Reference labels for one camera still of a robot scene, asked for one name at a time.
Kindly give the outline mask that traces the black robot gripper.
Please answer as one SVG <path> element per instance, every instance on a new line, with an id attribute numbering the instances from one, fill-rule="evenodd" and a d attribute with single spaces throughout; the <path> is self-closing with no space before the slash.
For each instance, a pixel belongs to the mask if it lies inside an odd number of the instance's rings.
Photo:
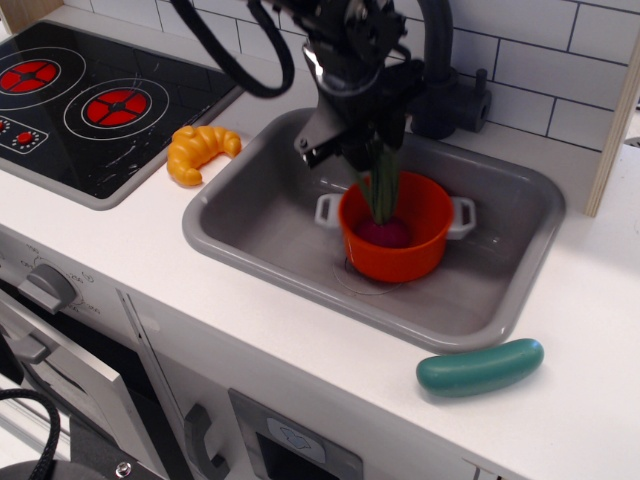
<path id="1" fill-rule="evenodd" d="M 370 168 L 365 145 L 403 140 L 402 116 L 419 91 L 423 62 L 401 39 L 406 19 L 391 1 L 297 1 L 292 18 L 307 35 L 304 58 L 318 103 L 295 146 L 308 167 L 342 155 Z"/>

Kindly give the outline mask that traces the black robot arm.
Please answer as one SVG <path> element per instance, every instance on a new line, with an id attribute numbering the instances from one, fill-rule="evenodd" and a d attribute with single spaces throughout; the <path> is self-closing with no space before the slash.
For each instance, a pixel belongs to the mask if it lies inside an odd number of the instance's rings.
<path id="1" fill-rule="evenodd" d="M 401 122 L 422 83 L 422 60 L 401 43 L 406 19 L 391 1 L 281 1 L 307 35 L 303 55 L 318 103 L 296 144 L 309 167 L 341 155 L 357 171 L 373 165 L 374 137 L 399 148 Z"/>

